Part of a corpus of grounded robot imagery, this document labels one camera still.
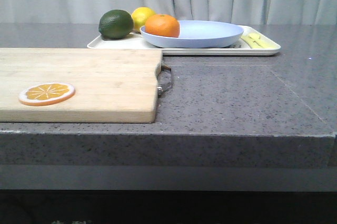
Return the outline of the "light blue plate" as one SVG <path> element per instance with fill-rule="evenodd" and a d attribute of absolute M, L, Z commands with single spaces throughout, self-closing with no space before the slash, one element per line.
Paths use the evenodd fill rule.
<path fill-rule="evenodd" d="M 179 21 L 179 37 L 153 35 L 141 27 L 143 38 L 160 48 L 224 48 L 237 42 L 244 29 L 239 25 L 215 21 Z"/>

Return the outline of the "whole orange fruit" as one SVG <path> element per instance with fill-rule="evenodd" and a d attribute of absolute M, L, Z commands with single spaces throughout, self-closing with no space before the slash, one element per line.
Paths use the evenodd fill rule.
<path fill-rule="evenodd" d="M 155 14 L 145 22 L 145 31 L 152 35 L 179 37 L 180 23 L 168 14 Z"/>

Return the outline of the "yellow print on tray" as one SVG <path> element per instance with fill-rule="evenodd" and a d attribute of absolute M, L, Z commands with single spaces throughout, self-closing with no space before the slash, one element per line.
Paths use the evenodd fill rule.
<path fill-rule="evenodd" d="M 246 42 L 251 48 L 264 48 L 264 49 L 274 49 L 276 46 L 267 43 L 260 38 L 257 33 L 249 33 L 248 35 L 242 35 L 241 39 Z"/>

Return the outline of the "cream white tray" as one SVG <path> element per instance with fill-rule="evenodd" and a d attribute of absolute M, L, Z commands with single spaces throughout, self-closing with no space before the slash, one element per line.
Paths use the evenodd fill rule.
<path fill-rule="evenodd" d="M 251 48 L 244 40 L 239 39 L 227 48 L 161 48 L 165 56 L 272 56 L 281 50 L 281 46 L 258 32 L 251 26 L 242 26 L 244 36 L 255 33 L 260 39 L 269 44 L 269 48 Z M 97 36 L 87 44 L 90 49 L 157 49 L 148 43 L 141 34 L 130 33 L 126 38 L 118 40 L 104 40 Z"/>

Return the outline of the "wooden cutting board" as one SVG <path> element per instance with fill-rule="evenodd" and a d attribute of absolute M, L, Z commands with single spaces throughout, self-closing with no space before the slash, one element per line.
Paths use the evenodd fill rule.
<path fill-rule="evenodd" d="M 152 123 L 161 62 L 158 49 L 2 48 L 1 121 Z M 75 94 L 47 106 L 19 102 L 44 83 L 71 84 Z"/>

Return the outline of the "yellow lemon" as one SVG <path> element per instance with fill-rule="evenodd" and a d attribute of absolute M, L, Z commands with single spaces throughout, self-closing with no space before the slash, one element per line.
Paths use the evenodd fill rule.
<path fill-rule="evenodd" d="M 135 9 L 131 14 L 134 22 L 134 31 L 140 33 L 140 28 L 145 25 L 146 20 L 155 14 L 156 12 L 149 7 L 139 7 Z"/>

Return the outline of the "green lime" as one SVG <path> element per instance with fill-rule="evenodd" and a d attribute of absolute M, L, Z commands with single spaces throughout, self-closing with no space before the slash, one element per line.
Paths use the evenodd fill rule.
<path fill-rule="evenodd" d="M 127 11 L 113 9 L 101 17 L 98 31 L 103 38 L 122 39 L 133 30 L 133 27 L 133 19 Z"/>

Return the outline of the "orange slice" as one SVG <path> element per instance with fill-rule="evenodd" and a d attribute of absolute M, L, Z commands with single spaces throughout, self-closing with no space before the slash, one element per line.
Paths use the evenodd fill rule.
<path fill-rule="evenodd" d="M 23 105 L 47 106 L 63 102 L 75 95 L 75 87 L 68 83 L 51 82 L 31 86 L 18 95 Z"/>

